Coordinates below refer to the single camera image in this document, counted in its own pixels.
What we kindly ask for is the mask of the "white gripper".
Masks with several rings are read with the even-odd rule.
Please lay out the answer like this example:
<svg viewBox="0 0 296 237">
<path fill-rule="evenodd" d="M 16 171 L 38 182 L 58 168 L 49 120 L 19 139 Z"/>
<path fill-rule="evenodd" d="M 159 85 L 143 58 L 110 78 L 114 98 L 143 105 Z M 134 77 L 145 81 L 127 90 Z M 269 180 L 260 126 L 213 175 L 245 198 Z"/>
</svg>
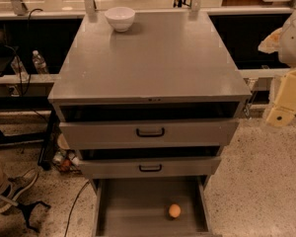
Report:
<svg viewBox="0 0 296 237">
<path fill-rule="evenodd" d="M 296 9 L 284 23 L 258 46 L 258 51 L 274 53 L 278 51 L 279 61 L 296 67 Z M 296 116 L 296 68 L 290 69 L 280 78 L 280 85 L 266 123 L 283 127 Z"/>
</svg>

